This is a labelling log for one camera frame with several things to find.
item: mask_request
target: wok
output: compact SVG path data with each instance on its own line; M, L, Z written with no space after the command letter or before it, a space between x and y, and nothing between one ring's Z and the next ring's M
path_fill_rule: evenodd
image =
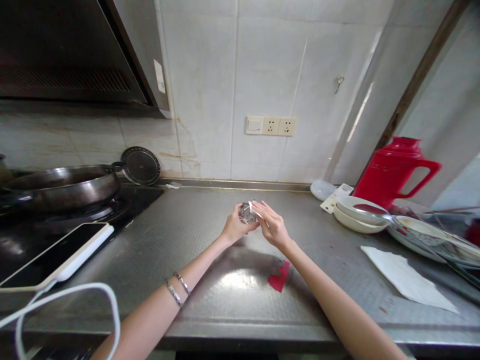
M11 192L10 202L35 212L76 212L111 200L120 190L117 172L124 165L58 167L18 177L4 189Z

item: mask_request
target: kitchen counter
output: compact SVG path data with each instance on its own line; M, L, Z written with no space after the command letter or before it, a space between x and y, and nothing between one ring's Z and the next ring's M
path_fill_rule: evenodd
M97 253L61 288L109 284L126 317L164 278L197 256L221 232L235 204L265 200L283 216L290 236L398 344L432 354L438 346L480 347L479 293L449 268L423 258L388 233L359 234L320 208L309 192L182 187L165 193ZM382 276L360 246L402 255L437 284L460 311L409 301ZM292 269L283 291L268 277L285 257L251 232L227 249L197 285L160 349L323 352L339 340L303 279ZM2 294L2 316L25 304L29 294ZM476 299L477 305L471 302ZM47 304L25 324L30 334L69 335L97 341L113 329L107 298L80 292Z

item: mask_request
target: hand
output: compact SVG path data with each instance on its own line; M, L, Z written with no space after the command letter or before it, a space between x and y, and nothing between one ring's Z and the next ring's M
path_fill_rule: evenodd
M228 246L235 243L244 235L247 235L250 231L255 230L260 226L258 222L252 222L250 224L244 224L240 221L239 210L242 204L237 204L233 208L233 212L226 218L225 227L220 234L219 238L227 240Z
M281 250L292 242L285 227L284 219L273 211L265 201L262 201L261 204L253 201L252 208L261 215L262 218L258 216L261 232L270 244Z

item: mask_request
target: smartphone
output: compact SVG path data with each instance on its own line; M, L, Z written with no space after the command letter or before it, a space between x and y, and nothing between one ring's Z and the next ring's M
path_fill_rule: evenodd
M77 226L2 281L0 292L36 292L54 280L67 280L113 231L107 222Z

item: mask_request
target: bracelet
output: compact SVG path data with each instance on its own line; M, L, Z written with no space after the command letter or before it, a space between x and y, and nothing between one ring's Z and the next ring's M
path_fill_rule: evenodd
M184 279L176 271L173 272L173 275L175 275L176 278L178 279L178 281L182 284L183 288L186 291L186 294L190 295L190 289L187 286L187 284L185 283Z
M165 279L165 284L167 289L170 291L170 294L173 296L173 298L176 301L176 304L178 305L179 308L182 308L182 301L180 300L180 296L177 294L175 291L174 287L169 283L167 279Z

